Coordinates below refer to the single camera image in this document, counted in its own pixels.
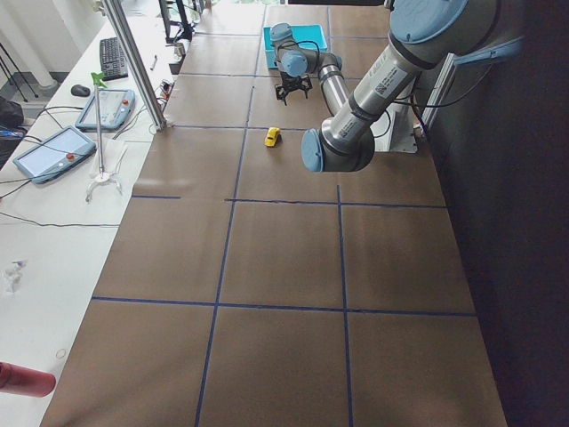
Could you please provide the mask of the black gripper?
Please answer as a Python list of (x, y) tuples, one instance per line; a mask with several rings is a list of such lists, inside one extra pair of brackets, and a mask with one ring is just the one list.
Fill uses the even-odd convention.
[(282, 83), (275, 85), (276, 99), (287, 105), (286, 98), (288, 93), (302, 90), (305, 98), (308, 98), (309, 91), (313, 88), (310, 78), (307, 75), (292, 77), (287, 73), (281, 74)]

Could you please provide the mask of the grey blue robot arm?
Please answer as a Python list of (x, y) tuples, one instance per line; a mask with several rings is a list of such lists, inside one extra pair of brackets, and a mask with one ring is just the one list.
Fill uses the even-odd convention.
[(317, 75), (331, 113), (301, 140), (301, 157), (314, 173), (355, 172), (373, 158), (371, 126), (422, 71), (448, 54), (496, 62), (516, 54), (523, 37), (524, 1), (391, 1), (389, 41), (352, 93), (331, 52), (306, 49), (292, 27), (271, 28), (270, 43), (282, 83), (276, 96), (311, 89)]

